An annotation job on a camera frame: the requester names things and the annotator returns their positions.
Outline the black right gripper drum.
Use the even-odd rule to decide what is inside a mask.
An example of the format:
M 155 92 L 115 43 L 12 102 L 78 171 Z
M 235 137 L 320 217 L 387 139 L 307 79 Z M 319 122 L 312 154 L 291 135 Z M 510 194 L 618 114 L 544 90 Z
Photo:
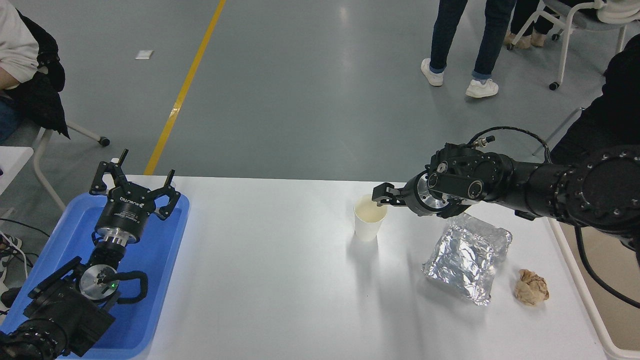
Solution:
M 426 209 L 423 207 L 423 202 L 420 198 L 418 191 L 418 183 L 419 180 L 426 174 L 426 172 L 421 172 L 411 178 L 405 185 L 402 187 L 402 200 L 406 207 L 416 214 L 419 217 L 426 215 Z

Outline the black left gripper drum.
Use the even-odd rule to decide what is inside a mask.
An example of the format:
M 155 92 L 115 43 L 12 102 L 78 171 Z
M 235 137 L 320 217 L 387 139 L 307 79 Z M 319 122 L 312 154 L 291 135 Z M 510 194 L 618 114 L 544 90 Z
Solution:
M 155 200 L 163 194 L 134 182 L 114 187 L 99 216 L 94 230 L 105 236 L 108 230 L 119 229 L 130 237 L 141 237 L 151 213 L 157 208 Z

